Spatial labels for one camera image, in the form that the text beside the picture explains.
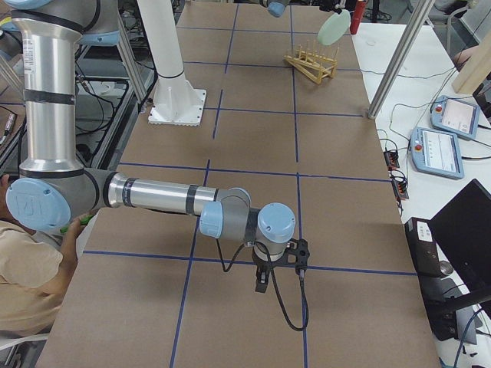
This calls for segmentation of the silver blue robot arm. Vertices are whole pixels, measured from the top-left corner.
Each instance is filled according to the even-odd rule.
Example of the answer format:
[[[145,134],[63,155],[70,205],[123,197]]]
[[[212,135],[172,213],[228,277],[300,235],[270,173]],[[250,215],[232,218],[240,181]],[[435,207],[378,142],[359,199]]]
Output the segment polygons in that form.
[[[47,232],[92,209],[122,205],[194,215],[202,234],[252,249],[258,292],[275,283],[278,266],[294,265],[303,275],[308,252],[293,237],[288,206],[255,209],[240,188],[129,178],[77,160],[75,48],[119,42],[115,1],[12,1],[10,7],[23,44],[28,155],[6,202],[22,225]]]
[[[259,4],[264,8],[268,9],[268,12],[273,17],[279,18],[283,15],[286,7],[294,1],[291,0],[258,0],[253,1],[253,3]],[[346,1],[338,0],[321,0],[321,1],[299,1],[300,4],[309,6],[318,6],[323,12],[337,12],[340,13],[341,10],[345,8]]]

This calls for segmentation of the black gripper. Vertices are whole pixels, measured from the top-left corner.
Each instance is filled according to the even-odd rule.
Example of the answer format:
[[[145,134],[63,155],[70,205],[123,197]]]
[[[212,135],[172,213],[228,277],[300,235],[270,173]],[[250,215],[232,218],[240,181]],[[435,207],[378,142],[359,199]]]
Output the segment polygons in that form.
[[[252,250],[252,260],[256,265],[255,292],[264,294],[269,284],[269,272],[272,268],[288,264],[288,253],[270,255],[264,245],[255,245]]]
[[[339,3],[339,0],[320,0],[320,9],[322,11],[338,11]]]

